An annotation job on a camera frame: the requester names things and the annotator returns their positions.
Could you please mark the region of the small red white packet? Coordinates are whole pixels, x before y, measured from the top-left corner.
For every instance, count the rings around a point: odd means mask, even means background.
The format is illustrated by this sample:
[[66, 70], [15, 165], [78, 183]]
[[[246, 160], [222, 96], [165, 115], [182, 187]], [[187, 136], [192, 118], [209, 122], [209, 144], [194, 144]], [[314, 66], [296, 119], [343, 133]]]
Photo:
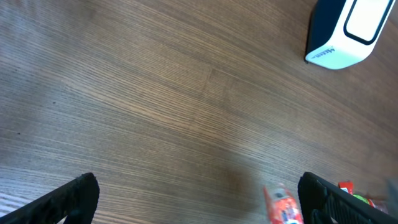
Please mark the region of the small red white packet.
[[292, 193], [283, 184], [263, 188], [267, 216], [271, 224], [304, 224], [302, 212]]

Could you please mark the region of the green snack bag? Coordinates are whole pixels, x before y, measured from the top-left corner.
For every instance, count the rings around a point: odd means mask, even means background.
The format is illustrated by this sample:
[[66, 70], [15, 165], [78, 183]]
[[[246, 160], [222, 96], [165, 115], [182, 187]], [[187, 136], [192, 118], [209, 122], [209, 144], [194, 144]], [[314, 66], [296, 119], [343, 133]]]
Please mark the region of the green snack bag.
[[387, 203], [384, 200], [379, 200], [376, 198], [371, 198], [370, 196], [363, 196], [363, 195], [359, 195], [359, 194], [354, 194], [354, 197], [356, 197], [357, 199], [363, 201], [364, 203], [367, 203], [368, 205], [370, 205], [373, 208], [376, 208], [386, 214], [388, 214], [388, 208], [387, 208]]

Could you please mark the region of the red stick sachet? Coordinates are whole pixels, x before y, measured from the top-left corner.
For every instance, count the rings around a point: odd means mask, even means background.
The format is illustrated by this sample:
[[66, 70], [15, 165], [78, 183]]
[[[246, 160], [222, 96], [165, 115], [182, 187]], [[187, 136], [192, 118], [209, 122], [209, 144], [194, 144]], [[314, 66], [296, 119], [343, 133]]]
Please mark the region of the red stick sachet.
[[354, 194], [354, 183], [352, 181], [338, 182], [338, 187], [350, 195]]

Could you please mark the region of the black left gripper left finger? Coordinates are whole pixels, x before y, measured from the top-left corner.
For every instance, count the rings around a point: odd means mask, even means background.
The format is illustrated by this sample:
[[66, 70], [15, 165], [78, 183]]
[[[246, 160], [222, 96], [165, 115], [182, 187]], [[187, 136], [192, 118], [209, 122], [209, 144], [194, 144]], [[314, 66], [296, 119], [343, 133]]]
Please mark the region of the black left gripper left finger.
[[91, 172], [85, 173], [31, 203], [1, 217], [2, 224], [90, 224], [100, 197]]

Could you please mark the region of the white barcode scanner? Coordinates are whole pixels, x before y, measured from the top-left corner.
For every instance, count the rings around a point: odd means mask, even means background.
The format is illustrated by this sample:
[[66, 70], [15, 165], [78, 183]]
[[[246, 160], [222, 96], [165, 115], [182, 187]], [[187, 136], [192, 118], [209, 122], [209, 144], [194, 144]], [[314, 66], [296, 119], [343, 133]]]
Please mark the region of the white barcode scanner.
[[339, 70], [373, 51], [395, 0], [318, 0], [308, 28], [305, 60]]

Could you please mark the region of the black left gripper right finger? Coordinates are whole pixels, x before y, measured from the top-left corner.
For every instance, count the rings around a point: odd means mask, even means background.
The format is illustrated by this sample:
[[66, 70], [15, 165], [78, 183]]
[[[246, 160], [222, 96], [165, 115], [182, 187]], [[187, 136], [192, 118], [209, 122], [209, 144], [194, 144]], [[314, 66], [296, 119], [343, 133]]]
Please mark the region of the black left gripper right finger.
[[397, 224], [396, 218], [311, 172], [301, 176], [298, 197], [305, 224]]

